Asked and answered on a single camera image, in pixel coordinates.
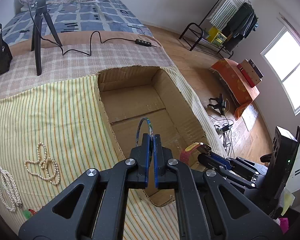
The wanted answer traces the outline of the dark blue bangle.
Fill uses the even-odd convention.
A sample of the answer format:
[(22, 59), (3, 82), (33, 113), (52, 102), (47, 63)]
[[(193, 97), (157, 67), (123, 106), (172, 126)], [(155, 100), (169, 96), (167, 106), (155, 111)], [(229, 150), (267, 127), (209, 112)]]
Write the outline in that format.
[(139, 146), (139, 139), (141, 137), (141, 133), (147, 133), (150, 136), (150, 139), (153, 140), (153, 137), (154, 137), (153, 127), (152, 127), (151, 121), (148, 117), (143, 117), (139, 121), (137, 130), (136, 130), (136, 139), (135, 139), (136, 146)]

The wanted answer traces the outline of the red cord jade pendant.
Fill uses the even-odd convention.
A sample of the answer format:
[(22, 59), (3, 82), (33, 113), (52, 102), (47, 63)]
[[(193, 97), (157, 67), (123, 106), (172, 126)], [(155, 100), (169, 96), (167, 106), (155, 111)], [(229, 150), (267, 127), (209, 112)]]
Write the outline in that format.
[(26, 218), (26, 220), (28, 220), (32, 216), (34, 216), (35, 214), (37, 214), (43, 207), (44, 206), (42, 206), (38, 210), (34, 210), (34, 209), (28, 209), (25, 205), (23, 205), (22, 208), (21, 208), (21, 210), (22, 210), (22, 213), (23, 213), (24, 217)]

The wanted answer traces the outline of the brown leather watch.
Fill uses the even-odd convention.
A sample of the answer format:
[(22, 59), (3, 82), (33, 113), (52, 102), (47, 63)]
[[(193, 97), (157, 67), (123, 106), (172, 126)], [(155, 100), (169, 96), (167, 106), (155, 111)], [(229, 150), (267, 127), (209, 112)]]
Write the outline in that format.
[(211, 146), (206, 143), (194, 142), (181, 152), (179, 155), (179, 160), (189, 165), (190, 158), (193, 158), (195, 153), (210, 154), (211, 150)]

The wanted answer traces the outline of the small black tripod on floor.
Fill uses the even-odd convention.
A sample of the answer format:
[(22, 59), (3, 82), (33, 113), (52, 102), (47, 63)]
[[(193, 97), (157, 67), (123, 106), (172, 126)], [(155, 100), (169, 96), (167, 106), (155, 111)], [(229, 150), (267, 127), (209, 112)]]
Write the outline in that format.
[(225, 116), (226, 112), (226, 101), (223, 98), (223, 94), (220, 93), (219, 97), (209, 98), (209, 101), (215, 101), (215, 104), (209, 103), (207, 106), (212, 107), (213, 109), (219, 110), (221, 116)]

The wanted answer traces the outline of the brown cardboard box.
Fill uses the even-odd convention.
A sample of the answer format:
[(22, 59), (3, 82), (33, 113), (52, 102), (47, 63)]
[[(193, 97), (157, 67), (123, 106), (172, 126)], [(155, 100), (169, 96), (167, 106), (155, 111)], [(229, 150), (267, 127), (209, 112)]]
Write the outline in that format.
[(207, 142), (207, 129), (181, 91), (178, 74), (160, 67), (110, 68), (97, 74), (95, 94), (119, 159), (128, 158), (145, 133), (160, 135), (175, 159), (193, 142)]

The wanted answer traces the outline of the yellow striped blanket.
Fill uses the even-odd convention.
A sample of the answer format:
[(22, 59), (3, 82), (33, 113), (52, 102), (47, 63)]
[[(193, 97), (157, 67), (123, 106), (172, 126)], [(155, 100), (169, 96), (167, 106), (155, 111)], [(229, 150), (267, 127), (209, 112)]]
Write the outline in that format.
[[(197, 94), (178, 68), (160, 68), (179, 75), (181, 91), (207, 129), (206, 143), (225, 156)], [(0, 100), (0, 167), (12, 175), (28, 209), (47, 204), (87, 169), (103, 171), (121, 161), (98, 105), (97, 74), (47, 83)]]

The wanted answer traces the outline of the orange cloth covered table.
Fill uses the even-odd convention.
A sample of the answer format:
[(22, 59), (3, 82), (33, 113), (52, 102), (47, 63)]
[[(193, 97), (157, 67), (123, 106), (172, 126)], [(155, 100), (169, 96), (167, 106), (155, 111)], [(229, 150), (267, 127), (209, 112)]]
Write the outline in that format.
[(239, 63), (230, 59), (220, 59), (209, 70), (217, 75), (225, 84), (236, 105), (234, 116), (238, 120), (244, 110), (253, 103), (260, 92), (256, 86), (251, 87), (242, 72)]

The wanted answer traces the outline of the stacked cardboard boxes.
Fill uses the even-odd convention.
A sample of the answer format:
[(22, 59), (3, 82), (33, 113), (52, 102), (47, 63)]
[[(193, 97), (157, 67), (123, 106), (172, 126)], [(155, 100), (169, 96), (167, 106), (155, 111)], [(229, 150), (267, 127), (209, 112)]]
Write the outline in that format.
[(255, 87), (262, 81), (263, 74), (252, 60), (243, 60), (237, 65), (237, 68), (243, 74), (250, 87)]

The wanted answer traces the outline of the black clothes rack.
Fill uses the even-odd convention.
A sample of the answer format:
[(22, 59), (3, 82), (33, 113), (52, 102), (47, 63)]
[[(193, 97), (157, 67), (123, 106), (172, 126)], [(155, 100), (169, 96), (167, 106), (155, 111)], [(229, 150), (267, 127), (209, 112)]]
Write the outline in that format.
[(258, 28), (250, 0), (218, 0), (200, 23), (191, 22), (179, 36), (189, 50), (232, 58), (234, 49)]

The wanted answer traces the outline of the yellow box on rack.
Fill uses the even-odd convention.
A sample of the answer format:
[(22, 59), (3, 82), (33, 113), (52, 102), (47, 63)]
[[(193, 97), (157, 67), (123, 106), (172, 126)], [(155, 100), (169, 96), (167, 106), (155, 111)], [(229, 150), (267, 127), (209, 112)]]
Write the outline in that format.
[(226, 36), (222, 34), (222, 32), (217, 29), (216, 27), (211, 27), (208, 31), (208, 38), (207, 41), (211, 44), (216, 45), (217, 47), (220, 47), (227, 39)]

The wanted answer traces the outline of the window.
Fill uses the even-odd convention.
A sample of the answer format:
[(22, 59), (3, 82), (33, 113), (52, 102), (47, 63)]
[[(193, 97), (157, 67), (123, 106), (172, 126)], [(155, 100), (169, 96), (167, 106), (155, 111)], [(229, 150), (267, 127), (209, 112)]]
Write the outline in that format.
[(300, 113), (300, 39), (283, 27), (261, 52), (275, 73), (295, 115)]

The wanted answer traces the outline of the dark hanging clothes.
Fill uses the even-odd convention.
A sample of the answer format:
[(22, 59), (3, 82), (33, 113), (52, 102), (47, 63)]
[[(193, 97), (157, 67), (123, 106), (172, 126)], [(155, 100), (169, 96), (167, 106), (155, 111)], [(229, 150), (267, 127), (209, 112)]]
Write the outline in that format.
[(250, 3), (244, 2), (222, 30), (226, 36), (223, 47), (232, 52), (239, 43), (258, 28), (258, 17)]

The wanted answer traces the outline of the striped hanging cloth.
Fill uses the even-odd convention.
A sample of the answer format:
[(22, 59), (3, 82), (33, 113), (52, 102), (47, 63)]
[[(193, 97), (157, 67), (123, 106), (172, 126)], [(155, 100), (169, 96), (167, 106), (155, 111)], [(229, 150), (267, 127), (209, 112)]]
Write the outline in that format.
[(222, 30), (247, 0), (220, 0), (207, 17), (210, 24)]

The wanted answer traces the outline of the beige plaid blanket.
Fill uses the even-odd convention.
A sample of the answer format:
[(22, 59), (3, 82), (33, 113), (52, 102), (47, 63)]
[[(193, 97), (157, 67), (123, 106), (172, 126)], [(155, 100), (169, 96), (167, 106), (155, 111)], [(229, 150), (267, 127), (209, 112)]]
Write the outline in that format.
[(0, 99), (62, 80), (76, 79), (115, 67), (174, 65), (155, 38), (121, 31), (61, 33), (63, 49), (42, 41), (42, 74), (37, 75), (31, 41), (10, 46), (10, 70), (0, 75)]

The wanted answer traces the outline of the black tripod stand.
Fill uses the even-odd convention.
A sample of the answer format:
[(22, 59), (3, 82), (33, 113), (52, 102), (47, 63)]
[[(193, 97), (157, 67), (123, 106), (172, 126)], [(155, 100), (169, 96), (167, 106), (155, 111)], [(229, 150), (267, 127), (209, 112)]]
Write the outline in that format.
[(33, 31), (32, 31), (32, 39), (31, 39), (31, 51), (34, 51), (35, 62), (36, 62), (36, 71), (37, 75), (40, 76), (42, 74), (42, 62), (41, 62), (41, 40), (47, 41), (42, 37), (42, 23), (43, 20), (46, 21), (47, 27), (50, 30), (55, 41), (51, 41), (52, 44), (57, 45), (62, 48), (61, 40), (58, 37), (55, 26), (53, 25), (52, 18), (48, 12), (46, 0), (37, 0), (36, 13), (34, 18), (31, 16), (33, 20)]

